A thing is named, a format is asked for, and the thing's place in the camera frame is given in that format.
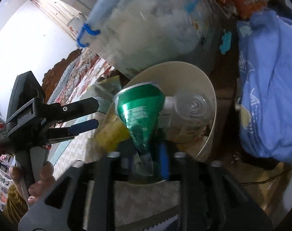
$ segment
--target brown sleeve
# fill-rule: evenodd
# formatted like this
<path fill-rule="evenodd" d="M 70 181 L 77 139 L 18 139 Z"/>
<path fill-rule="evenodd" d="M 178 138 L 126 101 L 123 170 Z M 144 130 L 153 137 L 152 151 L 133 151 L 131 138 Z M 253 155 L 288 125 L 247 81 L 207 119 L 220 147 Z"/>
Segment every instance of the brown sleeve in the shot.
<path fill-rule="evenodd" d="M 27 210 L 28 206 L 25 200 L 19 195 L 15 185 L 11 185 L 8 189 L 7 203 L 3 210 L 4 215 L 14 224 L 19 224 Z"/>

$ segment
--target can rim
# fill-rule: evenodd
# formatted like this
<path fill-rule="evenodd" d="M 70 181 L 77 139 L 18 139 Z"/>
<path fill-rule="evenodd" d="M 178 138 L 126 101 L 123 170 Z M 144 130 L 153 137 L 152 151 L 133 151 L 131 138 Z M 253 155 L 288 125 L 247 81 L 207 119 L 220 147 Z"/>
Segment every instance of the can rim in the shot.
<path fill-rule="evenodd" d="M 128 91 L 129 89 L 132 89 L 132 88 L 135 88 L 135 87 L 139 87 L 139 86 L 143 86 L 143 85 L 149 85 L 149 84 L 156 84 L 157 85 L 156 87 L 158 87 L 160 89 L 159 84 L 156 83 L 156 82 L 140 82 L 140 83 L 131 85 L 131 86 L 127 87 L 127 88 L 124 88 L 121 91 L 119 91 L 116 95 L 114 95 L 113 101 L 114 101 L 114 107 L 115 107 L 115 114 L 117 115 L 117 117 L 119 117 L 118 112 L 117 112 L 117 107 L 118 107 L 117 104 L 118 104 L 119 95 L 121 95 L 122 93 Z"/>

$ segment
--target blue fabric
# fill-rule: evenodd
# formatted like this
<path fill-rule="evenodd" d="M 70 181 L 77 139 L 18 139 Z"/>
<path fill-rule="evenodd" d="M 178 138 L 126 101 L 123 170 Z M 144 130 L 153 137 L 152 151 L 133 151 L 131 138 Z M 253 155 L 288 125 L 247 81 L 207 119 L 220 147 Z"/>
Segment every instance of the blue fabric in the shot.
<path fill-rule="evenodd" d="M 265 10 L 237 30 L 241 144 L 254 157 L 292 164 L 292 21 Z"/>

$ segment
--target clear plastic bottle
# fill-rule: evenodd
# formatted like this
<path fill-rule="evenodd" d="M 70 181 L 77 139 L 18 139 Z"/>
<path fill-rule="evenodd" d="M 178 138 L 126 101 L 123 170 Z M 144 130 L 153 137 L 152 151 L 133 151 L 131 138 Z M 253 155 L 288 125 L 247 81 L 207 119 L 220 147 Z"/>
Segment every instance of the clear plastic bottle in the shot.
<path fill-rule="evenodd" d="M 168 126 L 165 124 L 166 139 L 177 143 L 194 142 L 213 119 L 214 113 L 204 95 L 183 91 L 173 97 L 172 104 L 168 103 L 167 111 L 170 119 Z"/>

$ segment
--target green can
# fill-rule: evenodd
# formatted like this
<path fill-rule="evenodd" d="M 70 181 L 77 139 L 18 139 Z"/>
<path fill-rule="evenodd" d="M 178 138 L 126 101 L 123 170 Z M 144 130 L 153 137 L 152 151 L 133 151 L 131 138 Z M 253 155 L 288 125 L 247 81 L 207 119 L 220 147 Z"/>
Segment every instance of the green can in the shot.
<path fill-rule="evenodd" d="M 149 141 L 156 130 L 164 101 L 164 93 L 153 82 L 132 85 L 114 97 L 115 113 L 128 128 L 141 154 L 150 151 Z"/>

